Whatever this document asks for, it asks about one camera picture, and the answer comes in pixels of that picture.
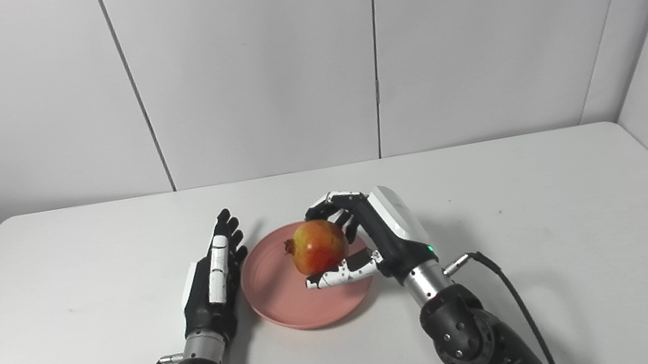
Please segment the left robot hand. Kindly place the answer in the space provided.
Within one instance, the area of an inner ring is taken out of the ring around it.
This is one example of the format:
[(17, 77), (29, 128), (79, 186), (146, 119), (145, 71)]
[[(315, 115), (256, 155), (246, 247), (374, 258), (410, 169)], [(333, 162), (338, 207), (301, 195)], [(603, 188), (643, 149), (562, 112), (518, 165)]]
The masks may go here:
[(239, 219), (224, 208), (219, 212), (208, 251), (188, 274), (190, 291), (184, 302), (184, 337), (197, 332), (221, 335), (228, 344), (238, 329), (236, 311), (242, 266), (248, 249), (242, 245), (244, 234)]

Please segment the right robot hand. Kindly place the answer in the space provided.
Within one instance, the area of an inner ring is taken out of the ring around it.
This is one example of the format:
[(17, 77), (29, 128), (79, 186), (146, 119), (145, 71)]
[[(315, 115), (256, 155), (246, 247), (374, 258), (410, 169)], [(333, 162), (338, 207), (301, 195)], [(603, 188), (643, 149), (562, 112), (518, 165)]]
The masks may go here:
[(368, 194), (330, 191), (313, 203), (305, 219), (328, 221), (334, 214), (349, 242), (362, 229), (371, 247), (308, 276), (305, 286), (310, 290), (357, 282), (376, 273), (403, 283), (415, 267), (438, 261), (426, 230), (390, 188), (378, 186)]

